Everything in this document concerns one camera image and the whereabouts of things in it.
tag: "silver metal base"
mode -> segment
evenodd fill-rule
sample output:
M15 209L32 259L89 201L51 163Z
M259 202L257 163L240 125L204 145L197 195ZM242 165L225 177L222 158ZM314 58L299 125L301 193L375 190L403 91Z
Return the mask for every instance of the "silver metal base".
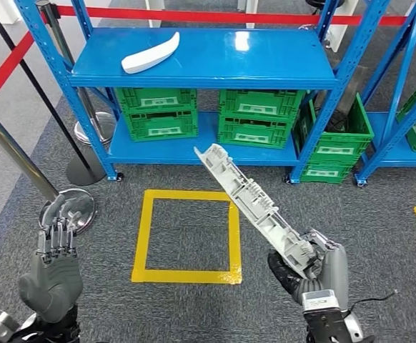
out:
M76 212L81 212L81 216L80 217L78 222L76 223L77 234L80 234L81 232L83 232L84 230L87 229L92 223L92 221L94 219L94 216L97 212L97 210L95 209L95 202L94 201L94 198L92 198L92 195L89 194L88 192L83 189L72 188L72 189L67 189L65 191L61 191L60 193L63 194L65 197L65 201L61 205L60 207L61 209L66 202L74 201L74 205L68 212L69 217L72 217ZM88 196L87 202L83 201L83 202L80 202L80 205L77 206L77 203L76 203L77 199L85 197L86 195ZM47 207L49 204L50 202L46 202L41 209L41 212L40 212L40 218L39 218L40 227L43 227L42 225L43 215L46 211Z
M100 141L102 144L108 144L113 138L114 129L116 129L116 118L114 118L114 115L107 112L95 112L95 115L97 116L98 125L100 125L100 129L103 134L102 137L98 138L100 138ZM76 123L74 133L75 137L77 137L77 139L80 142L85 145L90 145L89 138L84 133L84 130L81 127L79 121Z

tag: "blue metal shelf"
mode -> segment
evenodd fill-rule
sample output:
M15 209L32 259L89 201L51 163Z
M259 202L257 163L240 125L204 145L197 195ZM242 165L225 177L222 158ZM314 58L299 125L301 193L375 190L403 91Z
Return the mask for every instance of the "blue metal shelf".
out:
M371 126L375 132L373 141L375 152L368 158L365 154L362 156L364 162L364 166L355 175L358 186L366 184L367 178L379 167L416 167L416 151L410 148L406 137L406 134L416 123L416 104L412 106L400 123L396 121L396 113L400 97L404 89L415 47L416 4L410 11L405 23L393 38L392 44L363 91L362 101L365 105L378 87L382 78L385 75L388 68L401 51L404 51L404 56L401 62L401 70L394 93L391 97L389 112L386 114L368 114Z
M197 146L204 151L216 141L217 112L199 112L199 135L194 138L161 141L132 141L123 118L120 118L108 152L111 163L132 164L200 164L194 153ZM225 145L236 164L247 166L295 166L298 160L290 137L284 149Z
M371 128L375 133L373 137L373 146L379 147L381 135L385 129L388 120L388 113L368 113L368 119ZM392 131L396 131L398 123L395 121L392 124ZM379 164L379 167L416 167L416 151L412 150L406 137L403 137L398 143L395 144Z
M120 61L181 35L178 49L129 75ZM314 30L97 28L68 80L72 86L333 89L337 80Z
M147 142L148 150L142 148L145 143L132 142L120 118L110 151L107 151L77 87L107 88L108 100L115 105L114 87L328 90L298 160L292 141L281 151L228 147L238 164L293 166L290 181L298 183L389 0L370 1L336 71L332 70L321 41L330 24L336 0L326 1L318 27L309 30L93 29L86 4L71 0L86 39L72 69L68 68L67 61L53 44L34 0L15 2L109 180L117 177L114 163L195 163L192 146L204 149L216 141L213 121L216 116L201 115L200 135L197 139ZM180 44L169 59L139 74L128 75L122 70L120 62L125 56L162 43L176 30L181 35Z

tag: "black glove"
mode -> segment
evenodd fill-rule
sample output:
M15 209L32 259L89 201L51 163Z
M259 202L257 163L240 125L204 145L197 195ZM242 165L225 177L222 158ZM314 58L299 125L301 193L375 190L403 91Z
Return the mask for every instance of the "black glove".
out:
M290 295L293 295L302 278L293 269L287 267L283 258L277 251L271 250L268 257L268 267L283 288Z

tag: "white wall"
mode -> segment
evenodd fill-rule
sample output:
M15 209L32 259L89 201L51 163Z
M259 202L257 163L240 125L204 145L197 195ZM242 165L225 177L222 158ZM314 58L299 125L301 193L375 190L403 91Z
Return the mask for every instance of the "white wall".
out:
M2 24L14 24L21 16L13 0L0 0L0 22Z

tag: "blue shelf board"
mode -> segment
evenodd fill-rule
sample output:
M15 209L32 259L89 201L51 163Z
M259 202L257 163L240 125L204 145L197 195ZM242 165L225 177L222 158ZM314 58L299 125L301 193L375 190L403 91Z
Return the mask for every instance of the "blue shelf board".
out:
M173 55L126 74L126 56L180 33ZM95 28L69 81L84 87L333 89L338 80L314 30Z
M387 113L368 113L368 119L373 130L373 146L376 149L379 145L379 140L382 136L382 130L388 119ZM398 127L397 121L394 121L391 132L395 132ZM392 149L379 163L379 166L389 167L414 167L416 166L416 151L412 150L408 144L407 137L397 143Z
M205 151L216 142L217 112L199 112L197 137L164 139L158 141L132 141L121 116L109 148L108 160L123 164L200 164L194 152L197 146ZM297 157L292 137L284 149L223 144L237 165L295 166Z

